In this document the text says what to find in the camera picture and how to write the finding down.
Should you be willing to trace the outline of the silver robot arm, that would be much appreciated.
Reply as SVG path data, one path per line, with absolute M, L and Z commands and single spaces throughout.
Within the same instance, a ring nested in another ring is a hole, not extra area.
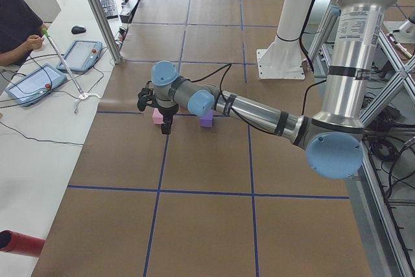
M 163 133 L 169 133 L 179 107 L 199 117 L 216 111 L 289 139 L 305 151 L 308 164 L 321 176 L 343 179 L 354 175 L 363 159 L 364 126 L 359 114 L 364 91 L 385 11 L 397 0 L 334 1 L 340 8 L 340 21 L 317 114 L 295 116 L 218 86 L 199 85 L 181 76 L 171 62 L 161 61 L 152 68 L 150 98 L 163 114 Z

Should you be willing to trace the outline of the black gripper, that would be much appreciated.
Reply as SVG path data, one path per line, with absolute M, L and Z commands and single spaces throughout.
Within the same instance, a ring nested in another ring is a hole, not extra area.
M 163 116 L 163 124 L 161 125 L 161 133 L 162 134 L 170 134 L 171 133 L 171 124 L 173 122 L 173 117 L 178 112 L 178 105 L 175 104 L 171 107 L 158 107 L 159 113 Z

